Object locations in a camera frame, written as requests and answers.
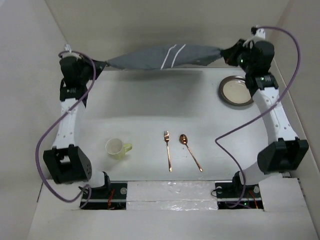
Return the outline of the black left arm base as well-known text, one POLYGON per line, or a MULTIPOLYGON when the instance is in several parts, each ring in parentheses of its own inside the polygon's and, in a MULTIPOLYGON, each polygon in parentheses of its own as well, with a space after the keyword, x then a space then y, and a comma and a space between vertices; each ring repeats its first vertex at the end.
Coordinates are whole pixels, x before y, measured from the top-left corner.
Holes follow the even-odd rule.
POLYGON ((91 195, 85 190, 79 207, 82 210, 126 210, 128 183, 126 181, 112 181, 110 190, 93 188, 91 195))

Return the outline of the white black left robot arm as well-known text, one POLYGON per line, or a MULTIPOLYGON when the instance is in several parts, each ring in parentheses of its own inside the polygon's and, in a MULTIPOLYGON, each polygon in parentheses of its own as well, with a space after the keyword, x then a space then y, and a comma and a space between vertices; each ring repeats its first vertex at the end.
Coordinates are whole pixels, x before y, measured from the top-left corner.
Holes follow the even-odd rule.
POLYGON ((64 53, 59 65, 63 75, 59 88, 62 120, 52 148, 43 152, 43 160, 56 184, 83 182, 94 188, 98 197, 107 198, 112 191, 107 174, 94 170, 79 147, 81 121, 88 99, 87 83, 98 78, 107 62, 64 53))

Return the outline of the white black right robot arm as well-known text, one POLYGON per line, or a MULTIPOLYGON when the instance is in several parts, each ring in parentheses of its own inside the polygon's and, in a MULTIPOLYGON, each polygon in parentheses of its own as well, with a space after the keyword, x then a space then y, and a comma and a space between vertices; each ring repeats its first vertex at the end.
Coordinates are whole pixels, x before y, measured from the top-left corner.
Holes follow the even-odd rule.
POLYGON ((245 72, 246 88, 260 111, 268 137, 268 145, 258 153, 256 162, 234 175, 231 191, 237 197, 243 197, 249 186, 270 175, 295 171, 309 149, 308 141, 300 139, 292 128, 281 103, 278 82, 270 72, 274 54, 274 45, 265 40, 240 39, 221 51, 226 64, 245 72))

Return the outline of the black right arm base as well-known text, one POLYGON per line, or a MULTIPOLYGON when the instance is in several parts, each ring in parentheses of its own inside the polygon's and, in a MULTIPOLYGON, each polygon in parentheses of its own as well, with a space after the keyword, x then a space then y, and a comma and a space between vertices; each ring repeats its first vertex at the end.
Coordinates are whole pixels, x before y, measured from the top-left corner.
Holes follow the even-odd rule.
POLYGON ((246 186, 241 201, 235 206, 242 194, 242 189, 235 189, 231 181, 215 182, 211 195, 216 198, 219 210, 259 209, 263 210, 263 200, 258 184, 246 186))

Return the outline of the grey striped cloth placemat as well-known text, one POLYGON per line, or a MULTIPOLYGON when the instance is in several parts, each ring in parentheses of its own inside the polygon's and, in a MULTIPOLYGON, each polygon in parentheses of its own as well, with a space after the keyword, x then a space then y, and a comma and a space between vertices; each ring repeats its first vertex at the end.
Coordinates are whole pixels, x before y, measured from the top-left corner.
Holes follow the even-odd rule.
POLYGON ((158 45, 130 52, 107 61, 120 70, 163 70, 182 65, 208 66, 222 58, 215 46, 194 44, 158 45))

